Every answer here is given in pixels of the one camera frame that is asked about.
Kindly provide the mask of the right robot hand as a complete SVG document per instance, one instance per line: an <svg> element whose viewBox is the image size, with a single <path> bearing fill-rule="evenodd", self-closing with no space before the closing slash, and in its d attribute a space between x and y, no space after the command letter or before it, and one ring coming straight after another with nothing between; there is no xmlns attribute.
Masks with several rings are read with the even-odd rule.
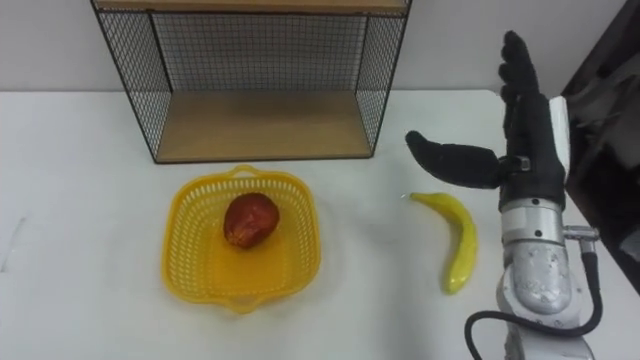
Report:
<svg viewBox="0 0 640 360"><path fill-rule="evenodd" d="M500 206L540 198L564 208L566 170L556 150L549 101L540 90L525 41L513 30L504 34L501 57L504 156L487 148L429 141L415 130L405 135L406 144L421 168L441 181L498 188Z"/></svg>

